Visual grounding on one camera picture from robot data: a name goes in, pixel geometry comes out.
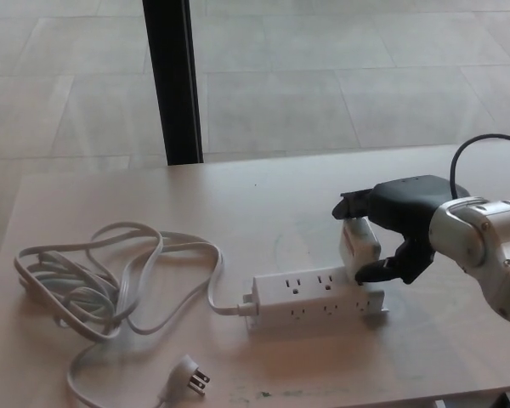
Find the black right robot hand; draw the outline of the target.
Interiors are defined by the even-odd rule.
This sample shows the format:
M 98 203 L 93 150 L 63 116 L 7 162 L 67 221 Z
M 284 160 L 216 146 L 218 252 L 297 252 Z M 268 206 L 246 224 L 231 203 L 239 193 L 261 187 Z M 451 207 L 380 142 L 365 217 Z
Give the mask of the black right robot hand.
M 341 197 L 332 210 L 334 218 L 367 217 L 404 238 L 392 257 L 362 266 L 354 277 L 358 284 L 400 279 L 409 285 L 431 265 L 435 250 L 429 225 L 436 210 L 453 199 L 447 179 L 433 175 L 396 179 Z

